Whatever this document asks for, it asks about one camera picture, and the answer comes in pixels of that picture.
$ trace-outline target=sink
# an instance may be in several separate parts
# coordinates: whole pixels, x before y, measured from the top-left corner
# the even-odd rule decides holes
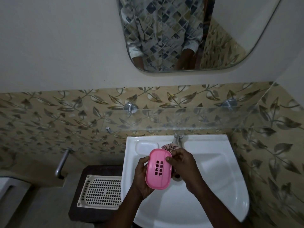
[[[121,197],[131,187],[139,158],[149,155],[155,147],[169,144],[173,136],[128,137]],[[239,220],[249,209],[249,196],[244,178],[226,135],[188,135],[182,139],[184,148],[193,154],[203,179]],[[143,228],[211,228],[198,200],[184,181],[171,179],[165,190],[154,190],[140,205],[134,222]]]

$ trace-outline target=white plastic basket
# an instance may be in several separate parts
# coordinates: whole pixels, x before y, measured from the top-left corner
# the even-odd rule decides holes
[[[77,207],[118,209],[121,204],[121,177],[88,175]]]

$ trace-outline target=glass shelf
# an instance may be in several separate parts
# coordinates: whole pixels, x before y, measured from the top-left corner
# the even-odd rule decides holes
[[[206,130],[262,128],[263,119],[256,107],[143,109],[127,114],[125,110],[106,113],[102,130]]]

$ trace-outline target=shirt sleeve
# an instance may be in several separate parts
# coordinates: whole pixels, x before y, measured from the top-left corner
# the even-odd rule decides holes
[[[128,0],[118,0],[120,16],[123,22],[124,35],[127,41],[127,47],[131,58],[142,57],[141,42],[136,26],[136,17]]]
[[[196,53],[203,38],[204,0],[193,0],[191,16],[185,33],[184,49],[191,49]]]

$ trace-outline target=pink plastic tray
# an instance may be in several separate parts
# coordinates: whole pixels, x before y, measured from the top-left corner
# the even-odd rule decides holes
[[[150,153],[146,172],[147,185],[156,190],[164,190],[170,184],[172,166],[166,162],[171,153],[164,149],[154,149]]]

